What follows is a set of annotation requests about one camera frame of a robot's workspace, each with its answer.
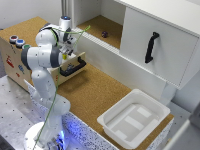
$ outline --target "brown work surface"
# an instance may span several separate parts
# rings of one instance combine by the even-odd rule
[[[105,134],[102,126],[97,123],[97,118],[130,91],[131,89],[87,64],[84,71],[59,86],[58,94],[71,102],[71,112],[122,150],[121,146]],[[146,149],[172,119],[173,115],[167,116],[136,150]]]
[[[108,22],[105,23],[105,26],[108,26],[108,28],[112,29],[113,22],[110,23],[110,27]],[[32,18],[28,21],[0,31],[0,36],[9,42],[9,37],[11,35],[18,35],[19,38],[24,39],[27,44],[37,46],[35,43],[35,36],[37,35],[39,29],[46,23],[47,22],[40,17]],[[95,23],[94,21],[94,24],[90,24],[91,31],[95,29],[95,24],[98,23]],[[74,76],[59,86],[58,94],[66,97],[71,102],[71,112],[73,112],[95,131],[100,133],[103,137],[108,139],[111,143],[122,150],[122,147],[120,147],[116,142],[114,142],[104,133],[102,126],[97,123],[97,118],[107,109],[113,106],[116,102],[122,99],[125,95],[127,95],[130,91],[131,89],[128,87],[109,77],[92,65],[87,64],[85,71],[82,71],[78,75]],[[162,123],[143,141],[137,150],[146,149],[166,127],[166,125],[172,120],[172,118],[172,115],[167,116],[164,121],[162,121]]]
[[[91,26],[91,28],[87,31],[88,33],[120,49],[123,29],[122,25],[111,21],[103,16],[98,16],[89,21],[84,22],[83,24],[78,25],[78,28],[84,30],[88,25]],[[101,33],[103,31],[108,32],[107,38],[103,38],[101,36]]]
[[[38,34],[39,29],[42,28],[46,23],[46,20],[43,20],[40,17],[35,17],[1,30],[0,37],[9,42],[10,36],[17,35],[19,39],[25,40],[26,44],[37,46],[35,37]]]

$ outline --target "yellow object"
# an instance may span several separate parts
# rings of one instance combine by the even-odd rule
[[[63,59],[64,59],[64,60],[67,59],[67,54],[63,54]]]

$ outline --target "green cable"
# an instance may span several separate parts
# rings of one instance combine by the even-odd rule
[[[65,31],[62,31],[62,32],[71,33],[71,34],[78,34],[78,33],[81,33],[80,36],[78,37],[78,39],[76,40],[76,43],[74,44],[74,47],[75,47],[75,46],[77,45],[77,43],[78,43],[80,37],[83,35],[83,32],[85,32],[85,31],[87,31],[87,30],[89,30],[89,29],[90,29],[90,26],[86,27],[86,28],[85,28],[83,31],[81,31],[81,32],[65,32]],[[51,32],[52,32],[52,34],[54,35],[54,38],[55,38],[55,40],[56,40],[56,44],[57,44],[57,46],[58,46],[58,41],[57,41],[56,35],[55,35],[55,33],[54,33],[52,30],[51,30]],[[53,105],[54,105],[54,102],[55,102],[55,99],[56,99],[56,95],[57,95],[57,90],[58,90],[59,77],[60,77],[60,67],[58,68],[58,80],[57,80],[57,84],[56,84],[56,92],[55,92],[55,96],[54,96],[54,99],[53,99],[53,103],[52,103],[52,105],[51,105],[51,107],[50,107],[50,109],[49,109],[49,112],[48,112],[48,114],[47,114],[46,120],[45,120],[45,122],[44,122],[44,125],[43,125],[42,128],[41,128],[41,131],[40,131],[39,136],[38,136],[38,138],[37,138],[37,140],[36,140],[36,142],[35,142],[35,145],[34,145],[34,147],[33,147],[33,150],[35,149],[35,146],[37,145],[37,142],[39,141],[40,135],[42,134],[43,128],[44,128],[44,126],[45,126],[45,124],[46,124],[46,122],[47,122],[47,119],[48,119],[48,117],[49,117],[49,115],[50,115],[50,113],[51,113],[51,110],[52,110],[52,108],[53,108]]]

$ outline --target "black handle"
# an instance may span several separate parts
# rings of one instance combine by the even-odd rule
[[[86,62],[84,60],[81,59],[81,57],[79,56],[78,57],[78,62],[80,63],[78,66],[72,68],[72,69],[69,69],[69,70],[62,70],[62,68],[60,67],[60,74],[64,77],[67,77],[71,74],[73,74],[74,72],[76,72],[77,70],[83,68],[85,65],[86,65]]]
[[[146,57],[145,57],[145,63],[149,63],[150,61],[153,60],[153,57],[151,56],[152,50],[153,50],[153,45],[154,45],[154,40],[156,38],[158,38],[160,35],[156,32],[153,32],[153,36],[151,37],[150,41],[149,41],[149,45],[147,48],[147,53],[146,53]]]

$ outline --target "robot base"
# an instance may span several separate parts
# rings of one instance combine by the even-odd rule
[[[24,137],[24,150],[33,150],[33,147],[35,145],[34,137],[37,135],[39,130],[44,125],[44,122],[37,123],[33,125],[25,134]],[[41,148],[38,145],[35,146],[34,150],[49,150],[48,147]]]

